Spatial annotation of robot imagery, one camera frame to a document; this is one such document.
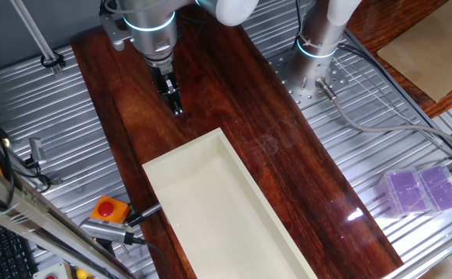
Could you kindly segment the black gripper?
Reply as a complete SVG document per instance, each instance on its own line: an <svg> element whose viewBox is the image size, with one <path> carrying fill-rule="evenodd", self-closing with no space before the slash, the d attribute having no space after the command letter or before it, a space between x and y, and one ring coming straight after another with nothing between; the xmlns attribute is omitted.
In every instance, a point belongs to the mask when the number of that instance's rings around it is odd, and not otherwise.
<svg viewBox="0 0 452 279"><path fill-rule="evenodd" d="M172 114L182 114L181 95L173 64L165 63L150 66L150 73L159 95L161 97L167 97L167 103Z"/></svg>

